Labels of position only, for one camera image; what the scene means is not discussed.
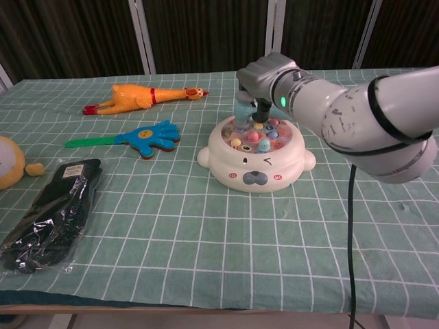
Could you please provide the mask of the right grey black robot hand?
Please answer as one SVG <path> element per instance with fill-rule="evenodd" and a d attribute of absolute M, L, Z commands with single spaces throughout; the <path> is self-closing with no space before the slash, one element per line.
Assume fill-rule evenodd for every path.
<path fill-rule="evenodd" d="M 246 97 L 257 102 L 257 111 L 252 119 L 257 123 L 265 123 L 270 116 L 274 102 L 272 85 L 282 75 L 299 69 L 295 61 L 281 53 L 271 53 L 251 62 L 236 73 L 238 88 Z"/>

